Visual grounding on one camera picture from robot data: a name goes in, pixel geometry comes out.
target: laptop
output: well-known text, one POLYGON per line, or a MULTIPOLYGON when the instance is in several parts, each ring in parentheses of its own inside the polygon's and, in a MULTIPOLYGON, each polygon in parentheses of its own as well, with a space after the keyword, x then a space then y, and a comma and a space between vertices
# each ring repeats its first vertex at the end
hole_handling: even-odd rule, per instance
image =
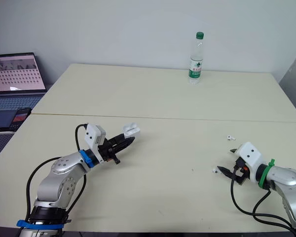
POLYGON ((0 127, 9 127, 18 109, 33 108, 45 93, 34 53, 0 55, 0 127))

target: white wall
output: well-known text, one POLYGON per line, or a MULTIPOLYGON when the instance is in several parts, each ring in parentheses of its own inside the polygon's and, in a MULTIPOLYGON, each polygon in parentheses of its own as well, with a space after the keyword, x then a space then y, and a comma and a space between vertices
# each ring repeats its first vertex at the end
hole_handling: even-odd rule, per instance
POLYGON ((296 58, 296 0, 0 0, 0 53, 33 51, 48 82, 70 63, 272 72, 296 58))

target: robotic arm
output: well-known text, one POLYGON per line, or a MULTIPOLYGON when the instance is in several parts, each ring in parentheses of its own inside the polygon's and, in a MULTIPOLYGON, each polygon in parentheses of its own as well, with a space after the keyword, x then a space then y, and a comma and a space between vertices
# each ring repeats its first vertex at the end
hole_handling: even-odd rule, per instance
MULTIPOLYGON (((236 175, 235 181, 241 185, 249 178, 263 189, 275 190, 282 197, 290 223, 296 229, 296 170, 274 166, 273 159, 266 164, 262 154, 250 142, 231 152, 239 157, 235 168, 242 172, 242 176, 236 175)), ((230 170, 221 166, 218 166, 218 169, 225 176, 232 178, 233 173, 230 170)))
POLYGON ((56 160, 50 173, 40 183, 34 208, 28 220, 20 220, 17 226, 23 228, 20 237, 61 236, 65 223, 69 222, 68 207, 78 180, 94 166, 113 159, 120 163, 116 153, 128 147, 139 135, 135 123, 124 126, 124 133, 109 140, 106 132, 98 125, 85 124, 84 140, 88 150, 80 150, 56 160))

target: blue ring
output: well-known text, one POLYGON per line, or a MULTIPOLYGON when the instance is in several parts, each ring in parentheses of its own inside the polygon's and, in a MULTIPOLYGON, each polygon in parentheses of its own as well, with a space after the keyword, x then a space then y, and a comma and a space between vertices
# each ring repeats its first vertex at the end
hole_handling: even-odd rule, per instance
POLYGON ((26 229, 31 230, 59 230, 64 227, 65 224, 59 224, 59 225, 35 225, 35 224, 29 224, 24 220, 19 220, 16 223, 16 226, 18 227, 24 227, 26 229))
POLYGON ((90 157, 84 152, 84 150, 80 150, 79 153, 82 155, 84 162, 86 162, 90 168, 93 168, 94 164, 92 163, 92 160, 90 159, 90 157))

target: laptop screen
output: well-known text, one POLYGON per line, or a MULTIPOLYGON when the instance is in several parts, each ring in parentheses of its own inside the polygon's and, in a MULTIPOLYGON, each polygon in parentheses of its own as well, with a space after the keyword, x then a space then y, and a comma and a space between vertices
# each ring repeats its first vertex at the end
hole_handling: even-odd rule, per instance
POLYGON ((33 53, 0 55, 0 94, 45 91, 33 53))

